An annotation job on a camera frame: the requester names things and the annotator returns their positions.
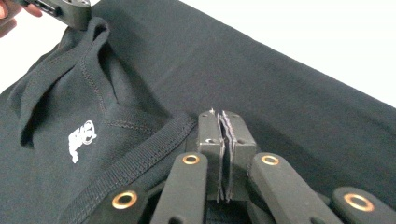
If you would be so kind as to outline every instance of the brass grommet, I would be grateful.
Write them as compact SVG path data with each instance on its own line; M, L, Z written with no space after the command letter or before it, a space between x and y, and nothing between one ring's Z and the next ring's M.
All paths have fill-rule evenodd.
M352 199L358 199L361 200L365 203L365 205L360 205L357 203L354 203L352 201ZM364 198L363 196L360 196L358 194L354 194L354 193L348 193L346 195L344 195L344 200L352 207L361 210L363 212L373 212L374 211L374 205L366 198Z
M264 162L265 164L268 164L268 165L278 165L279 159L274 156L263 156L262 162Z
M195 155L187 155L183 157L183 162L188 164L188 165L194 165L199 162L199 157Z
M121 198L123 197L128 197L129 200L123 202L121 200ZM129 208L132 205L134 205L137 201L137 194L136 192L132 191L132 190L127 190L124 191L123 193L118 194L116 197L114 197L113 199L113 207L117 208L117 209L125 209L125 208Z

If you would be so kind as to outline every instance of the human hand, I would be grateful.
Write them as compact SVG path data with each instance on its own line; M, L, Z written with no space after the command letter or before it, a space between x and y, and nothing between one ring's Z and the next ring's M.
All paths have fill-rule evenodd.
M32 4L23 7L30 14L41 17L43 13ZM17 25L14 17L21 11L22 7L10 0L0 0L0 38L8 34Z

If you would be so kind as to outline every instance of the black t-shirt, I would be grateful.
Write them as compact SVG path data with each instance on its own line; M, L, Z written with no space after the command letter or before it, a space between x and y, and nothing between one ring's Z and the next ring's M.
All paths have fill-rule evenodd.
M0 97L5 223L80 223L113 189L153 188L210 108L314 190L396 207L394 108L178 1L102 0L93 16Z

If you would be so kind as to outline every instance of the white graphic print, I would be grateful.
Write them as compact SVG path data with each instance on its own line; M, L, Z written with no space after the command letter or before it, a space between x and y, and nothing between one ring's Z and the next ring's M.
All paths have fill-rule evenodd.
M78 161L77 149L81 147L82 144L89 145L96 136L95 127L91 120L88 120L80 128L70 133L69 152L73 157L73 163Z

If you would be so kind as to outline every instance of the stitched seam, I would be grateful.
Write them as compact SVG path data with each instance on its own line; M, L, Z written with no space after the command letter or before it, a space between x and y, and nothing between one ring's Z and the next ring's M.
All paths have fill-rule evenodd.
M66 52L66 53L64 54L64 58L67 57L69 54L74 53L74 51L76 51L76 50L77 50L77 48L74 48L74 49L69 50L68 52ZM48 65L47 65L47 66L42 66L40 69L37 70L36 73L39 74L39 73L47 72L47 71L50 69L50 65L55 65L56 63L58 63L58 62L61 60L61 58L62 58L62 57L56 57L56 58L50 60L50 61L48 62ZM30 87L31 87L32 85L36 84L36 83L37 83L37 78L32 78L32 79L30 79L30 81L29 81L29 83L27 84L27 86L26 86L25 89L26 89L26 90L29 90ZM21 101L22 101L22 102L26 102L26 95L25 95L25 94L22 96L22 100L21 100Z
M129 181L131 181L131 177L135 177L135 176L140 176L140 175L142 175L143 173L145 173L150 167L152 167L154 164L156 164L158 161L160 161L161 159L163 159L163 157L164 156L166 156L167 154L169 154L169 152L171 151L171 150L173 150L178 144L179 144L179 142L177 141L177 140L182 140L183 138L185 138L186 136L185 136L185 134L187 134L187 132L188 131L186 131L187 129L191 129L191 127L192 126L194 126L195 125L195 121L191 121L190 122L190 124L187 124L187 125L185 125L183 128L182 128L182 130L181 130L181 134L182 134L182 138L180 139L180 137L176 137L176 138L174 138L174 139L172 139L170 142L169 142L169 144L166 144L165 146L163 146L163 147L161 147L161 149L160 150L158 150L158 151L155 151L154 152L154 154L151 156L151 157L149 157L149 159L148 160L145 160L145 161L141 161L141 163L145 163L146 165L144 165L144 164L142 164L142 165L144 165L144 166L142 166L142 165L138 165L138 166L136 166L136 169L138 169L138 171L137 172L132 172L132 173L130 173L130 174L128 174L128 175L122 175L120 178L121 178L121 180L120 181L117 181L117 182L115 182L114 184L112 184L112 185L110 185L110 186L108 186L107 188L105 188L104 190L101 190L101 192L99 193L99 196L98 197L95 197L95 200L92 200L92 201L90 201L82 210L80 210L80 212L78 212L78 214L74 217L74 218L72 218L72 220L71 220L71 223L76 223L77 221L81 221L81 219L82 219L82 214L83 213L86 213L87 215L89 214L89 213L91 213L92 211L90 211L90 210L92 210L93 209L93 206L92 206L92 204L94 204L94 203L97 203L97 202L100 202L101 201L101 198L103 198L103 196L105 196L105 195L107 195L111 190L113 190L114 188L116 188L116 187L118 187L120 184L122 185L122 184L125 184L125 182L126 183L128 183ZM163 154L163 155L160 155L161 157L159 158L159 157L156 157L156 155L158 155L158 154L160 154L160 152L162 152L161 154Z
M87 72L87 66L85 64L86 59L87 59L87 55L84 56L84 58L81 62L82 74L83 74L85 80L88 82L89 86L93 89L93 92L95 93L96 97L99 99L99 107L100 107L102 113L105 115L106 108L105 108L105 102L103 100L103 96L100 93L99 89L97 88L95 82L91 78L90 74Z
M126 120L105 121L104 124L109 125L109 126L120 127L120 128L134 129L134 130L142 131L145 133L154 133L154 130L147 126L136 125L136 124L134 124L130 121L126 121Z

